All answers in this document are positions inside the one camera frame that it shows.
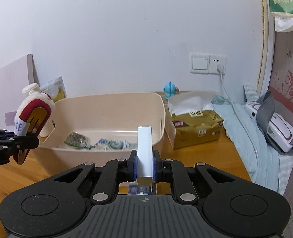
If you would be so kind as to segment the white slim carton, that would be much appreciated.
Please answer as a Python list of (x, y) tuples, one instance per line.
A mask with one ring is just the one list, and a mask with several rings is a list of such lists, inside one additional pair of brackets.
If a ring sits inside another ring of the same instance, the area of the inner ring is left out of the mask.
[(137, 140), (137, 183), (151, 186), (153, 182), (152, 127), (139, 126)]

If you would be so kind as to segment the small dark matchbox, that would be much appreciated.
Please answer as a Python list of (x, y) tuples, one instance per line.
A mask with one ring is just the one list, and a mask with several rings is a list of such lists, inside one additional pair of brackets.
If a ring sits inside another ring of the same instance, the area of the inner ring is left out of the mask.
[(152, 196), (157, 194), (157, 186), (138, 186), (136, 184), (129, 185), (128, 187), (129, 195), (139, 195), (139, 196)]

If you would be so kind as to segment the blue white porcelain-pattern box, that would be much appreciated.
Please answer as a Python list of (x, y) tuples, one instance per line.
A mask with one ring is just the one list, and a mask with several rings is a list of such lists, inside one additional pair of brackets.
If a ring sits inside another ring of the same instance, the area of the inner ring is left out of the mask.
[(107, 139), (99, 139), (99, 141), (97, 141), (97, 143), (95, 143), (95, 145), (93, 145), (92, 147), (93, 150), (97, 150), (97, 151), (106, 151), (109, 149), (109, 140)]

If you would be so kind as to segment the red white plush sock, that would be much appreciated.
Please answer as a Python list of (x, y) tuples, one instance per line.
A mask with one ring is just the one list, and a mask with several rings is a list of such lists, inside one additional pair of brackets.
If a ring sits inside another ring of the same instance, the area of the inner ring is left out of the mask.
[(51, 97), (43, 92), (33, 91), (19, 106), (15, 115), (15, 136), (39, 136), (55, 109)]

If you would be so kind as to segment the green dried herb bag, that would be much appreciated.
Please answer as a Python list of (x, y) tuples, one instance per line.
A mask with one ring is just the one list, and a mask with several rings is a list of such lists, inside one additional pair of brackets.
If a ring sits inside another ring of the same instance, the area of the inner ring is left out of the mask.
[(90, 150), (92, 146), (89, 144), (88, 138), (80, 133), (72, 132), (64, 141), (64, 143), (75, 149)]

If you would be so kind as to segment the green plaid scrunchie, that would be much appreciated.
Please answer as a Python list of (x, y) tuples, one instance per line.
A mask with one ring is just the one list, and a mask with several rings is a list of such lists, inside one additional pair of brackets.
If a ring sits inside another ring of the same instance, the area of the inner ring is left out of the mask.
[(136, 143), (130, 143), (127, 140), (110, 140), (107, 142), (107, 150), (133, 150), (137, 148)]

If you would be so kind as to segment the purple white headboard panel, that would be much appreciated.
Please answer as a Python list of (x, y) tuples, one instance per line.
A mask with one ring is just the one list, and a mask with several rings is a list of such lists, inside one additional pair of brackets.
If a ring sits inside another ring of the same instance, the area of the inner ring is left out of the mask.
[(0, 68), (0, 129), (14, 129), (17, 109), (25, 96), (22, 89), (38, 82), (33, 55), (28, 54)]

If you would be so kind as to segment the cream thermos bottle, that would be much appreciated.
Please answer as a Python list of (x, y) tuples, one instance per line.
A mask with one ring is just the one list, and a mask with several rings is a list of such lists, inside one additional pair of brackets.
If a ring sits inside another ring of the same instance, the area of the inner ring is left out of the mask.
[(41, 92), (37, 83), (32, 83), (23, 88), (25, 99), (17, 111), (17, 120), (24, 123), (24, 133), (37, 134), (43, 139), (49, 136), (54, 129), (51, 114), (55, 104), (51, 97)]

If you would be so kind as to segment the beige plastic storage bin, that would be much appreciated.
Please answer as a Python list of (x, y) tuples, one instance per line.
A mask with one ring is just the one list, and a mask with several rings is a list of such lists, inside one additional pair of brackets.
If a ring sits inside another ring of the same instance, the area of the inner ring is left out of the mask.
[(53, 176), (85, 162), (102, 167), (108, 161), (128, 158), (130, 150), (95, 151), (74, 149), (65, 144), (76, 132), (94, 145), (99, 139), (137, 142), (140, 126), (152, 127), (152, 145), (162, 150), (165, 134), (165, 106), (161, 96), (153, 92), (115, 93), (66, 98), (56, 102), (51, 115), (54, 129), (31, 151), (37, 162)]

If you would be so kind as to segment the gold tissue pack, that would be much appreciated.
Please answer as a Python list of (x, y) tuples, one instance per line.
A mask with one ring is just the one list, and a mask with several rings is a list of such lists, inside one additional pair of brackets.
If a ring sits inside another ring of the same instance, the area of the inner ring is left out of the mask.
[(167, 101), (165, 130), (173, 149), (218, 140), (224, 120), (212, 106), (213, 91), (181, 92)]

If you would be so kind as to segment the banana chips snack pouch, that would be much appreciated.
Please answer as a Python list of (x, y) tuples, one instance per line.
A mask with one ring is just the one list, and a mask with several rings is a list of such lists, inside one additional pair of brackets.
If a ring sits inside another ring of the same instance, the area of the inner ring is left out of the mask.
[(41, 86), (40, 90), (48, 94), (54, 103), (67, 97), (62, 77), (49, 81)]

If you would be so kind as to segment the blue cartoon figurine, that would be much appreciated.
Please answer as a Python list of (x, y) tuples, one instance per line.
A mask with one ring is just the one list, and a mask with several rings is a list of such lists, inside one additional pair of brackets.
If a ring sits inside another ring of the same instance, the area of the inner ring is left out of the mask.
[(164, 86), (163, 91), (166, 100), (180, 92), (179, 88), (177, 88), (172, 82), (168, 82)]

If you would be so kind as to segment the light blue bedding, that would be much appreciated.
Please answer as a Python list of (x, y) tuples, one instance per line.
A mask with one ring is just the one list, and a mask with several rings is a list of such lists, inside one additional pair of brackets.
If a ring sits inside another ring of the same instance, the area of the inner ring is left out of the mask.
[(235, 145), (252, 182), (283, 195), (293, 169), (293, 155), (269, 146), (255, 121), (238, 103), (215, 96), (212, 106), (224, 120), (226, 135)]

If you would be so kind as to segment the patterned bed headboard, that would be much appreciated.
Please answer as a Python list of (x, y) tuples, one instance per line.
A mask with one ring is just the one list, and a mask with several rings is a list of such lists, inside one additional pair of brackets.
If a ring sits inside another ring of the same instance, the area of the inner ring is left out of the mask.
[[(265, 73), (263, 89), (272, 91), (276, 112), (293, 127), (293, 31), (276, 32), (274, 16), (269, 10), (269, 0), (264, 0), (266, 43), (272, 45), (267, 51), (272, 63), (271, 71)], [(293, 237), (293, 169), (284, 196), (291, 206), (291, 220), (284, 231), (285, 237)]]

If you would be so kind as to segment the white wall switch socket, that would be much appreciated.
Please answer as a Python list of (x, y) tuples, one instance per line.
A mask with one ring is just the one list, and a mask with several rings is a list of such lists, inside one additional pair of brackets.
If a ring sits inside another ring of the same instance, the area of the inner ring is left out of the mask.
[(223, 55), (195, 54), (190, 55), (190, 72), (194, 74), (224, 75), (227, 60)]

